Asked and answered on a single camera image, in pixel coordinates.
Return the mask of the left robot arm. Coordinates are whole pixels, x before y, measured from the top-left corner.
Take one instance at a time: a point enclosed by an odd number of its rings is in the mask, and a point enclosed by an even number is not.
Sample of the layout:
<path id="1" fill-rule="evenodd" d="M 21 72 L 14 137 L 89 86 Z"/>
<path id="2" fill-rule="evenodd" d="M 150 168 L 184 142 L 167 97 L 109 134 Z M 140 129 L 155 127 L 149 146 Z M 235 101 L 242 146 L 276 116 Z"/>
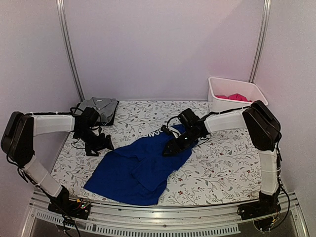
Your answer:
<path id="1" fill-rule="evenodd" d="M 111 137 L 95 131 L 99 114 L 87 108 L 81 114 L 13 112 L 1 139 L 1 149 L 9 163 L 17 166 L 27 182 L 40 188 L 62 214 L 70 214 L 73 203 L 69 191 L 58 183 L 36 157 L 36 137 L 52 133 L 73 133 L 83 141 L 87 156 L 98 156 L 99 151 L 113 150 Z"/>

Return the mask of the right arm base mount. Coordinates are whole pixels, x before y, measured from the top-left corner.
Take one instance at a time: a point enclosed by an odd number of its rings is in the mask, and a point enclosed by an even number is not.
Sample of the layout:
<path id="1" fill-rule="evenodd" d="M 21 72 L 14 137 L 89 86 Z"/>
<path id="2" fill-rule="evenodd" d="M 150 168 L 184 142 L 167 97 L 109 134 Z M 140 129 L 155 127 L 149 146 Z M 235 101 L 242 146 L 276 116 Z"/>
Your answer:
<path id="1" fill-rule="evenodd" d="M 256 201 L 238 206 L 237 214 L 242 220 L 253 220 L 254 227 L 260 232 L 269 232 L 278 220 L 281 206 L 278 199 L 272 201 Z"/>

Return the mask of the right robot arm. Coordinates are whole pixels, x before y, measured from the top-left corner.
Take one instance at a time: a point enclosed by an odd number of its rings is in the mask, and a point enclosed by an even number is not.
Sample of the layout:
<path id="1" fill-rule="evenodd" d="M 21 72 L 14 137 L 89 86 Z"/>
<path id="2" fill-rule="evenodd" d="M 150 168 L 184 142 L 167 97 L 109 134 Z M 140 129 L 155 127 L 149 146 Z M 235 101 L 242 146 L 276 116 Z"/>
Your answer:
<path id="1" fill-rule="evenodd" d="M 259 215 L 266 215 L 274 208 L 281 190 L 278 180 L 281 169 L 281 126 L 262 101 L 257 100 L 249 106 L 221 112 L 211 111 L 201 118 L 191 109 L 186 109 L 177 116 L 177 119 L 184 126 L 185 131 L 182 134 L 171 131 L 167 125 L 161 128 L 163 132 L 173 136 L 162 150 L 164 157 L 181 153 L 192 147 L 198 139 L 211 133 L 246 128 L 253 146 L 257 149 L 261 164 L 262 183 L 255 211 Z"/>

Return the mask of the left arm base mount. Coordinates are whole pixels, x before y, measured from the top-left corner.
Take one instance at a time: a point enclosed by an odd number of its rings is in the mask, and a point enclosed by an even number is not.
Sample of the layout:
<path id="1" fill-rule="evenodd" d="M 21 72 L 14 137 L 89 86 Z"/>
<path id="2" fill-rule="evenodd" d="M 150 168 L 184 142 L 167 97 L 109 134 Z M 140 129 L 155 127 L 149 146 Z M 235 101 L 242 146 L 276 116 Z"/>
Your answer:
<path id="1" fill-rule="evenodd" d="M 83 199 L 69 199 L 68 196 L 52 197 L 48 210 L 58 214 L 87 220 L 90 214 L 91 203 Z"/>

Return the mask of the blue t-shirt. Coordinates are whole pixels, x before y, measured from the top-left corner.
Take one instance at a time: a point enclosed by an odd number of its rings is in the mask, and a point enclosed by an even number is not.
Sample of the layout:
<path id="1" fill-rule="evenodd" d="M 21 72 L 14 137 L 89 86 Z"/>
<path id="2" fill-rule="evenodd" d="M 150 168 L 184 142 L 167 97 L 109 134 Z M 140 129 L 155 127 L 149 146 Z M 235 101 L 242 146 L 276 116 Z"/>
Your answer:
<path id="1" fill-rule="evenodd" d="M 180 169 L 192 154 L 188 148 L 164 157 L 163 148 L 171 139 L 172 136 L 155 130 L 130 145 L 106 153 L 84 189 L 126 204 L 157 204 L 169 175 Z"/>

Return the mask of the grey shirt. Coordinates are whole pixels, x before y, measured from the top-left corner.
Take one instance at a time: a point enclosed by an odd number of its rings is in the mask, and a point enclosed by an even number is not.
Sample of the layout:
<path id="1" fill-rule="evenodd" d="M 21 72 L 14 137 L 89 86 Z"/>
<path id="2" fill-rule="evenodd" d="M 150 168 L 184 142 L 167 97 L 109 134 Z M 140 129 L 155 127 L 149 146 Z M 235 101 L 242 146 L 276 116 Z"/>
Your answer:
<path id="1" fill-rule="evenodd" d="M 100 119 L 97 121 L 99 126 L 111 126 L 114 124 L 115 114 L 119 101 L 115 98 L 99 98 L 91 97 L 90 99 L 83 100 L 75 107 L 71 108 L 71 112 L 76 115 L 80 115 L 86 107 L 93 108 L 100 115 Z"/>

